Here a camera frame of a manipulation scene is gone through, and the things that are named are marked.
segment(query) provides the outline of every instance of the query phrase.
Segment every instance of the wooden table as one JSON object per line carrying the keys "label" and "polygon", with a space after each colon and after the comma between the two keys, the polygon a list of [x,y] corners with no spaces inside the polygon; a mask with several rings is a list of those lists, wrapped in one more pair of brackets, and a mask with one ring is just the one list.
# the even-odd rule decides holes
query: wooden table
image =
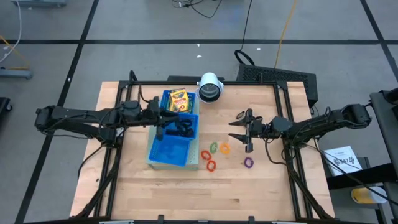
{"label": "wooden table", "polygon": [[[114,106],[118,82],[104,82],[96,109]],[[196,86],[183,86],[195,91]],[[307,97],[302,82],[288,83],[290,101],[295,121],[310,118]],[[142,86],[145,99],[162,96],[164,89],[180,86]],[[131,99],[137,98],[134,86]],[[284,115],[283,92],[280,91]],[[113,219],[156,220],[160,214],[166,220],[295,220],[289,181],[285,166],[272,164],[264,149],[264,141],[253,139],[254,152],[246,154],[244,145],[229,137],[228,133],[244,133],[243,127],[228,126],[242,110],[252,108],[255,116],[269,122],[277,116],[272,86],[225,86],[221,98],[213,104],[200,105],[200,149],[209,149],[212,142],[227,142],[229,155],[217,152],[213,157],[217,170],[208,172],[200,159],[198,171],[152,170],[146,164],[149,128],[129,128],[119,167]],[[99,147],[97,140],[89,140],[85,157]],[[280,157],[282,141],[269,144],[271,157]],[[78,181],[71,215],[80,212],[98,188],[98,179],[104,161],[104,152],[95,155],[83,167]],[[334,215],[330,194],[320,155],[311,148],[303,148],[302,160],[307,185],[319,204]],[[254,167],[243,166],[245,157],[254,159]],[[297,188],[300,210],[305,217],[302,194]],[[101,214],[104,215],[108,193],[104,193]]]}

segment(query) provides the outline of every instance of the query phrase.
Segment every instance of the purple ring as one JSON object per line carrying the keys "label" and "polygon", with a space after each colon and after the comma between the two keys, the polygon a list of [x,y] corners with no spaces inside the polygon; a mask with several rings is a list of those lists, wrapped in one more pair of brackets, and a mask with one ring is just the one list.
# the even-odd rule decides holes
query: purple ring
{"label": "purple ring", "polygon": [[252,168],[253,165],[254,165],[254,160],[253,160],[252,158],[250,158],[250,157],[246,157],[246,158],[244,159],[243,164],[244,164],[245,167],[247,167],[247,168],[250,169],[250,168]]}

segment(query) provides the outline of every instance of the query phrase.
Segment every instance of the wheel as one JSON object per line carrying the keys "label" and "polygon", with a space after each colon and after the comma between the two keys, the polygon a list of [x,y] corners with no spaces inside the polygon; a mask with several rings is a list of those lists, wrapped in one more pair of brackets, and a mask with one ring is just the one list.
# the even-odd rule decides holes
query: wheel
{"label": "wheel", "polygon": [[8,104],[6,106],[6,111],[12,111],[12,105],[11,104]]}

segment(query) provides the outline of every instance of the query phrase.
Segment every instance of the blue container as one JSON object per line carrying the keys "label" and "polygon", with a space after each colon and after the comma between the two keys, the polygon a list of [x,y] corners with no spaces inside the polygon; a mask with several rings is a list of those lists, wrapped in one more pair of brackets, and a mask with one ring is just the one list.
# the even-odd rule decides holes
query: blue container
{"label": "blue container", "polygon": [[[160,101],[160,108],[166,109],[167,102],[170,98],[170,90],[164,90],[162,100]],[[189,102],[192,103],[191,114],[193,114],[193,107],[195,106],[196,94],[187,92]]]}
{"label": "blue container", "polygon": [[191,140],[197,137],[199,116],[195,114],[179,113],[180,120],[189,119],[192,122],[190,128],[193,129],[192,137],[173,136],[166,134],[166,130],[176,130],[175,123],[169,124],[163,129],[163,140],[154,139],[150,149],[149,160],[185,166],[187,163]]}

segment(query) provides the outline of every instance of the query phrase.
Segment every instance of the gray floor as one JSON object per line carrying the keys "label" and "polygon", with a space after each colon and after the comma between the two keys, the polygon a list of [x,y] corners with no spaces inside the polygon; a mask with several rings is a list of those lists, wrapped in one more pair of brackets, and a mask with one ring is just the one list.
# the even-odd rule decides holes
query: gray floor
{"label": "gray floor", "polygon": [[[22,39],[78,40],[91,3],[69,0],[61,9],[23,9]],[[216,4],[208,0],[197,9],[211,14]],[[398,1],[368,0],[368,4],[384,38],[398,39]],[[292,0],[253,0],[246,38],[278,39],[291,5]],[[173,8],[169,0],[100,0],[88,39],[240,39],[248,6],[247,0],[225,0],[214,18],[205,19],[191,9]],[[17,9],[9,1],[0,2],[0,21],[0,35],[16,39]],[[299,0],[285,38],[377,40],[359,0]],[[18,50],[30,60],[34,78],[0,79],[0,96],[10,97],[14,106],[0,130],[1,223],[14,222],[44,141],[33,126],[35,109],[57,104],[76,47],[21,44]],[[140,80],[205,72],[234,80],[239,65],[233,52],[238,48],[233,44],[85,45],[65,107],[95,108],[101,82],[125,80],[130,69]],[[397,58],[398,45],[389,49]],[[247,44],[244,51],[257,65],[272,67],[277,45]],[[0,66],[20,64],[11,55]],[[278,67],[317,74],[321,113],[326,106],[366,103],[371,92],[397,87],[380,45],[284,45]],[[85,145],[77,139],[52,141],[26,222],[68,217]],[[389,162],[376,122],[367,129],[327,134],[320,145],[323,149],[350,145],[358,156],[368,156],[372,166]],[[373,213],[364,210],[340,206],[335,210],[343,220],[377,222]]]}

